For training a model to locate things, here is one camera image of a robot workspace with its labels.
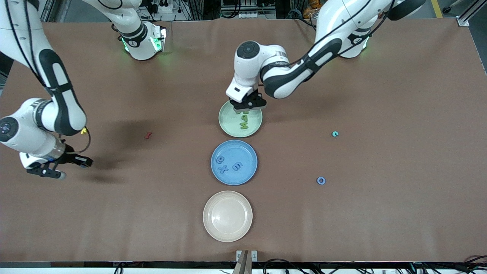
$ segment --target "green led light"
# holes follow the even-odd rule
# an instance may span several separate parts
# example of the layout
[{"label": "green led light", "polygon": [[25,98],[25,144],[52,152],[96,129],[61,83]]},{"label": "green led light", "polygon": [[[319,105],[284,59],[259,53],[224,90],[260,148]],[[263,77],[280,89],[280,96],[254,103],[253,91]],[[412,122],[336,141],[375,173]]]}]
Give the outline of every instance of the green led light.
[{"label": "green led light", "polygon": [[159,41],[159,39],[157,39],[157,38],[152,38],[150,41],[152,42],[152,44],[153,44],[153,46],[154,46],[154,49],[155,49],[156,51],[161,50],[161,42]]},{"label": "green led light", "polygon": [[123,40],[123,38],[122,38],[122,42],[123,42],[123,45],[125,46],[125,50],[128,52],[129,48],[127,47],[127,44],[125,44],[125,41]]}]

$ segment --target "plate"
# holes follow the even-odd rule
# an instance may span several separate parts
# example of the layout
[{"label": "plate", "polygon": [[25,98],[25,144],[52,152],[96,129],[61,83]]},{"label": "plate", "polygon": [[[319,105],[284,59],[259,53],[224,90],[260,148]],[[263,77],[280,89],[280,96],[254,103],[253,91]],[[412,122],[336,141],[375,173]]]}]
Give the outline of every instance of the plate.
[{"label": "plate", "polygon": [[223,104],[218,121],[225,133],[232,137],[243,138],[254,134],[262,125],[262,110],[250,110],[236,113],[230,101]]},{"label": "plate", "polygon": [[229,140],[215,149],[210,165],[220,182],[232,186],[241,185],[255,174],[257,154],[246,142]]},{"label": "plate", "polygon": [[203,209],[206,231],[220,242],[234,242],[247,234],[252,225],[252,207],[248,200],[235,191],[213,195]]}]

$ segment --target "brown table surface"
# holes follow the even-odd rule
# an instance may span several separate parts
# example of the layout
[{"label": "brown table surface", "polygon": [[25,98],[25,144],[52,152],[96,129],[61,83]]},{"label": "brown table surface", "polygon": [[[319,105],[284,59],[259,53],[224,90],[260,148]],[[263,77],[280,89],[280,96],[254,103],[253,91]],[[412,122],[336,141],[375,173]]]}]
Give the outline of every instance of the brown table surface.
[{"label": "brown table surface", "polygon": [[[27,174],[1,153],[0,260],[463,261],[487,253],[487,77],[454,19],[387,21],[356,59],[336,59],[285,100],[268,100],[245,139],[259,158],[248,183],[212,174],[237,46],[282,45],[291,60],[314,31],[291,20],[175,22],[172,53],[136,61],[108,23],[45,32],[88,114],[89,169],[64,181]],[[48,98],[16,63],[1,114]],[[146,132],[152,137],[144,139]],[[339,131],[338,138],[331,137]],[[81,148],[86,136],[68,138]],[[318,185],[324,176],[327,182]],[[215,193],[250,201],[248,234],[221,243],[202,211]]]}]

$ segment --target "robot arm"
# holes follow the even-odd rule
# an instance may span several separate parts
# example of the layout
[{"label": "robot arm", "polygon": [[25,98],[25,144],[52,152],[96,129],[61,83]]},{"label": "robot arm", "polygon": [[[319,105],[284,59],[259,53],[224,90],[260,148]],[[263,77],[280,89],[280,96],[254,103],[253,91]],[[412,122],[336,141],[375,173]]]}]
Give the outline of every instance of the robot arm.
[{"label": "robot arm", "polygon": [[136,8],[142,0],[83,0],[103,13],[117,28],[125,50],[137,60],[147,60],[164,49],[166,29],[142,22]]},{"label": "robot arm", "polygon": [[235,74],[226,90],[236,111],[263,108],[257,90],[259,78],[265,93],[282,99],[290,96],[326,63],[337,56],[356,57],[365,48],[378,13],[389,11],[398,20],[417,11],[425,0],[329,0],[320,9],[315,44],[294,66],[277,45],[242,43],[235,53]]},{"label": "robot arm", "polygon": [[92,161],[75,154],[50,132],[72,136],[85,127],[86,115],[61,59],[42,30],[36,4],[0,0],[0,51],[31,68],[51,99],[29,99],[15,113],[0,119],[0,142],[20,152],[29,173],[63,178],[65,174],[50,169],[50,163],[88,167]]}]

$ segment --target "blue plate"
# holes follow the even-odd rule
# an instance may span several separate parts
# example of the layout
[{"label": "blue plate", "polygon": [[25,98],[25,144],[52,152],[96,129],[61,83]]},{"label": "blue plate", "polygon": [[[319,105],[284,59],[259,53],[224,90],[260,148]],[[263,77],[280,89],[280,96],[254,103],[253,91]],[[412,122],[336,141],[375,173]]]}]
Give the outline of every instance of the blue plate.
[{"label": "blue plate", "polygon": [[211,170],[222,183],[237,186],[249,181],[257,170],[257,154],[246,142],[230,140],[211,156]]}]

